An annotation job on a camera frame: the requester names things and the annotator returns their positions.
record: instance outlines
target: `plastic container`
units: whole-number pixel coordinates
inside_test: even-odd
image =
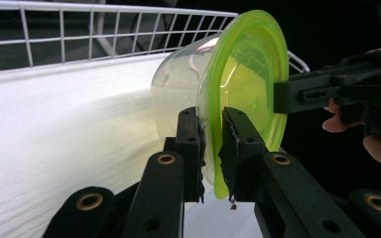
[[[274,82],[288,80],[289,58],[283,33],[264,11],[250,11],[214,35],[171,54],[152,84],[160,136],[175,136],[178,113],[196,106],[205,130],[205,179],[217,198],[228,195],[218,152],[221,111],[245,112],[270,151],[279,149],[286,115],[273,112]]]

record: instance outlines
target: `white wire rack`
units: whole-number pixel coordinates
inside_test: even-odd
[[[167,53],[238,14],[176,8],[0,1],[0,70]]]

